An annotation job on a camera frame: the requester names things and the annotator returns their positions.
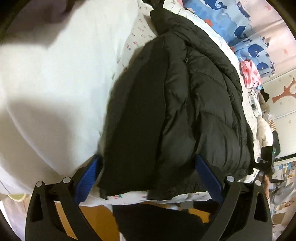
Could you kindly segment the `black puffer jacket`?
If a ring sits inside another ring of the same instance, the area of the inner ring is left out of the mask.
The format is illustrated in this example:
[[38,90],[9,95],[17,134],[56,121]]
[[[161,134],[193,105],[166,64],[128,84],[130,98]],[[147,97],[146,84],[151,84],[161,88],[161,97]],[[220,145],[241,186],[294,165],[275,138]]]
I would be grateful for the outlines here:
[[201,156],[223,176],[253,172],[253,134],[228,57],[199,27],[164,8],[158,36],[116,83],[106,118],[102,197],[147,191],[169,200],[203,192]]

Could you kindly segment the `cream puffer jacket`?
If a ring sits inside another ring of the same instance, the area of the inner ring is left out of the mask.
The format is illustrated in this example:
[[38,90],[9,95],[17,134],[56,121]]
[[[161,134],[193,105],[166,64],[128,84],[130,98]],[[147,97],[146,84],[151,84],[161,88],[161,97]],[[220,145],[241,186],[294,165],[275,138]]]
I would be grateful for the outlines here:
[[260,115],[257,119],[257,139],[260,147],[273,145],[273,132],[266,120]]

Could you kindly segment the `person's black trouser leg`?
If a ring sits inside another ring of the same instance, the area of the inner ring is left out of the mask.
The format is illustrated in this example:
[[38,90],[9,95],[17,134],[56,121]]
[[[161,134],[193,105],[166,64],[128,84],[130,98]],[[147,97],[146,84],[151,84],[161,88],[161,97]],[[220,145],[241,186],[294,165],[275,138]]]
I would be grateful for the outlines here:
[[125,240],[200,240],[206,230],[197,215],[150,204],[112,206]]

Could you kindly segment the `white power strip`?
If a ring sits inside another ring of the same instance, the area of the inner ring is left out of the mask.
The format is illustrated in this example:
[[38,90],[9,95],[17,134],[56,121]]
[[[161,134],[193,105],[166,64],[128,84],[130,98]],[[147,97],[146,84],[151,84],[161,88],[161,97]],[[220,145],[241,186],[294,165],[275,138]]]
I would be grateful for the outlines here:
[[251,92],[248,92],[248,100],[249,100],[249,104],[252,108],[253,111],[257,111],[257,107],[255,104],[255,100],[254,100],[254,96],[252,95]]

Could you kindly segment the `pink checkered cloth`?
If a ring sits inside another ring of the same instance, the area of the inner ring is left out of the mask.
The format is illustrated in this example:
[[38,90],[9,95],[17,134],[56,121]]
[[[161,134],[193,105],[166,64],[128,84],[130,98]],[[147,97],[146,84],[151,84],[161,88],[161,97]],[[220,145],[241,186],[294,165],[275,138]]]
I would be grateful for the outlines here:
[[262,85],[262,80],[257,70],[255,63],[249,59],[240,61],[240,73],[243,76],[244,85],[246,88],[254,88]]

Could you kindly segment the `whale print curtain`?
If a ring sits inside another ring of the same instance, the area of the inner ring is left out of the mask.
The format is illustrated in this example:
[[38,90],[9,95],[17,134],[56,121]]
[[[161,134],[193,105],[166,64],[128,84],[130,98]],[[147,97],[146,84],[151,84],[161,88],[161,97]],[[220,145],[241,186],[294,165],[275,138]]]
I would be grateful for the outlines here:
[[229,45],[239,60],[253,61],[261,77],[295,68],[295,38],[267,1],[184,1]]

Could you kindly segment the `purple folded jacket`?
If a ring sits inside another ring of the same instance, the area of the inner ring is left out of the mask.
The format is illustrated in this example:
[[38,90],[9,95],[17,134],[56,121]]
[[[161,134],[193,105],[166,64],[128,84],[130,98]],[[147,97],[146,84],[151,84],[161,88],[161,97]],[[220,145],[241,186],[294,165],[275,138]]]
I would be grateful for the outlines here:
[[1,34],[30,31],[35,27],[64,20],[75,1],[20,1],[1,23]]

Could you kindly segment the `tree wall sticker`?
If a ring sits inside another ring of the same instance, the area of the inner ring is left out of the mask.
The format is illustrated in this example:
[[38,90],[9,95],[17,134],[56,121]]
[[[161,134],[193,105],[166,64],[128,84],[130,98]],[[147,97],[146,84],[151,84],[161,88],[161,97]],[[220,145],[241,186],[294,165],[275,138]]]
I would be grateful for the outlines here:
[[283,87],[283,93],[275,96],[272,98],[273,103],[276,103],[279,101],[281,98],[286,97],[286,96],[291,96],[293,98],[296,98],[296,93],[291,93],[291,88],[296,84],[295,78],[292,79],[292,82],[290,83],[289,86],[284,86]]

